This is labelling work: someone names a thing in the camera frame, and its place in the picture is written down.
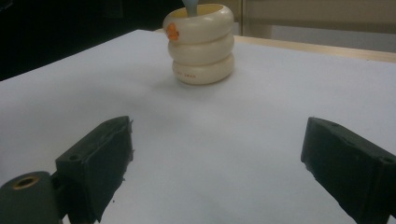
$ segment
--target cylindrical object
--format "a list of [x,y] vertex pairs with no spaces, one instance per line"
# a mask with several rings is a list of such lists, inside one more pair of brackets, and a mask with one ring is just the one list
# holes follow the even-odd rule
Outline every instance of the cylindrical object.
[[229,8],[199,5],[196,17],[188,17],[186,8],[181,8],[166,16],[163,29],[179,80],[208,84],[233,71],[233,13]]

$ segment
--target stacked rings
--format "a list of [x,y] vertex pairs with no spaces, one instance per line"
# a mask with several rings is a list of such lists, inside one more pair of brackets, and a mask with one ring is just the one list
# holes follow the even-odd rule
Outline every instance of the stacked rings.
[[168,51],[178,79],[189,84],[219,81],[233,71],[233,13],[217,4],[199,5],[198,16],[185,8],[163,21]]

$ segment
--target orange sticker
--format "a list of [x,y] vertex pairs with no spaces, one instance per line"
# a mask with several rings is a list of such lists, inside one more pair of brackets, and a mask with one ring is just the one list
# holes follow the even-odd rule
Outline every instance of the orange sticker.
[[168,35],[168,39],[178,40],[178,30],[173,22],[166,27],[166,34]]

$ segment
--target white table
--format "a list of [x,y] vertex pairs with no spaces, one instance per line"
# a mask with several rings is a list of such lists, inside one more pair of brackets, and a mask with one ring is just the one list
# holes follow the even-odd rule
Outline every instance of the white table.
[[396,63],[236,43],[230,77],[189,86],[166,45],[136,31],[0,82],[0,185],[129,115],[134,161],[102,223],[354,223],[300,162],[305,125],[395,154]]

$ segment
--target dark background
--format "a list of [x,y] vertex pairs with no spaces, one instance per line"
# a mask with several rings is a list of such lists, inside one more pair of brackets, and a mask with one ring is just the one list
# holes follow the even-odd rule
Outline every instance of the dark background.
[[0,0],[0,80],[136,29],[156,30],[181,0]]

